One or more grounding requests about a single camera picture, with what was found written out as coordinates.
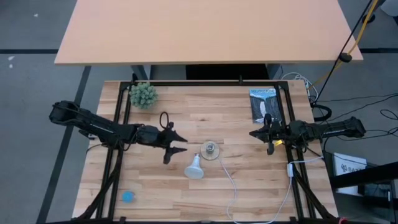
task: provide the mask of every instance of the wooden table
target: wooden table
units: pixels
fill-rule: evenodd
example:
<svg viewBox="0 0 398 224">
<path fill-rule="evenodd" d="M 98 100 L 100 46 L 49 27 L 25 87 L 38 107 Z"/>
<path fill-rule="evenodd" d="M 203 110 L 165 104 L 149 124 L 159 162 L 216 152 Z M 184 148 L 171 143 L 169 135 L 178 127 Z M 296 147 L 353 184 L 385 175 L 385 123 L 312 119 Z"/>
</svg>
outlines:
<svg viewBox="0 0 398 224">
<path fill-rule="evenodd" d="M 337 0 L 78 0 L 55 63 L 328 62 L 349 33 Z"/>
<path fill-rule="evenodd" d="M 113 119 L 119 84 L 105 82 L 98 115 Z M 233 218 L 239 221 L 273 219 L 289 185 L 286 152 L 283 146 L 277 146 L 275 153 L 268 156 L 267 144 L 248 134 L 261 127 L 251 120 L 250 88 L 266 87 L 157 86 L 159 100 L 151 110 L 132 107 L 129 123 L 144 123 L 158 128 L 160 113 L 168 112 L 170 120 L 175 123 L 175 130 L 188 139 L 188 143 L 175 145 L 186 147 L 188 151 L 172 156 L 170 164 L 163 165 L 164 150 L 132 145 L 123 158 L 115 219 L 125 216 L 128 220 L 145 221 L 228 221 L 225 209 L 234 193 L 220 163 L 202 159 L 205 176 L 201 180 L 190 180 L 183 174 L 205 141 L 215 141 L 220 145 L 221 158 L 237 185 L 238 200 L 231 207 Z M 303 82 L 289 81 L 289 89 L 296 119 L 313 122 Z M 310 148 L 321 153 L 318 142 L 311 142 Z M 106 153 L 104 147 L 95 147 L 88 152 L 74 217 L 80 215 L 98 193 Z M 304 156 L 305 159 L 315 157 L 310 152 Z M 324 162 L 319 160 L 306 166 L 311 189 L 321 203 L 337 215 Z M 127 190 L 136 195 L 132 203 L 121 201 L 123 192 Z M 296 216 L 292 191 L 277 220 L 288 221 L 291 216 Z"/>
</svg>

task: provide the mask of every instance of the white power cord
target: white power cord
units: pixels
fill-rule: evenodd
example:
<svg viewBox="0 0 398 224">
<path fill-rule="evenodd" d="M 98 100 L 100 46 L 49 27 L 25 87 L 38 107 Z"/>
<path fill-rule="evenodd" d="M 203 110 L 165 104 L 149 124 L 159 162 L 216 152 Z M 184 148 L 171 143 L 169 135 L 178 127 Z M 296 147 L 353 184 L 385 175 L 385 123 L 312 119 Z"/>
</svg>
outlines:
<svg viewBox="0 0 398 224">
<path fill-rule="evenodd" d="M 307 161 L 292 161 L 292 162 L 290 162 L 290 163 L 288 164 L 288 166 L 292 166 L 293 163 L 312 162 L 312 161 L 315 161 L 315 160 L 318 160 L 318 159 L 322 159 L 322 158 L 323 158 L 323 156 L 320 156 L 320 157 L 317 157 L 317 158 L 314 158 L 314 159 L 309 159 L 309 160 L 307 160 Z M 223 167 L 223 169 L 224 169 L 224 171 L 225 171 L 225 174 L 228 176 L 229 180 L 231 181 L 232 186 L 234 187 L 234 199 L 232 199 L 232 200 L 229 202 L 228 206 L 226 207 L 226 215 L 227 215 L 228 218 L 229 218 L 230 220 L 232 220 L 235 224 L 243 224 L 243 223 L 236 222 L 236 221 L 232 218 L 232 216 L 229 214 L 229 208 L 230 208 L 230 206 L 232 206 L 233 203 L 235 203 L 235 201 L 236 201 L 236 199 L 237 199 L 237 197 L 238 197 L 238 190 L 236 189 L 236 185 L 235 185 L 234 180 L 232 179 L 232 177 L 230 176 L 230 174 L 229 174 L 228 171 L 226 170 L 226 168 L 225 168 L 225 166 L 224 166 L 224 164 L 223 164 L 223 161 L 220 159 L 220 157 L 218 157 L 218 160 L 219 160 L 221 166 Z M 287 188 L 287 193 L 286 193 L 285 199 L 283 200 L 282 204 L 280 205 L 280 207 L 279 207 L 279 209 L 278 209 L 278 212 L 276 213 L 275 217 L 274 217 L 271 221 L 269 221 L 269 222 L 265 222 L 265 223 L 252 223 L 252 224 L 270 224 L 270 223 L 273 223 L 273 222 L 276 220 L 276 218 L 278 217 L 280 211 L 282 210 L 282 207 L 284 206 L 284 204 L 285 204 L 285 202 L 286 202 L 287 196 L 289 195 L 290 188 L 291 188 L 291 186 L 292 186 L 292 178 L 293 178 L 293 175 L 289 175 L 289 177 L 290 177 L 290 178 L 289 178 L 289 179 L 290 179 L 290 181 L 289 181 L 289 187 Z"/>
<path fill-rule="evenodd" d="M 301 75 L 298 72 L 289 72 L 289 73 L 283 75 L 280 79 L 284 80 L 285 77 L 288 75 L 295 75 L 293 80 L 303 80 L 306 88 L 312 86 L 312 82 L 310 82 L 310 80 L 308 80 L 307 78 L 305 78 L 303 75 Z M 316 101 L 318 99 L 318 90 L 315 87 L 313 87 L 313 90 L 315 92 L 315 100 L 314 101 Z"/>
</svg>

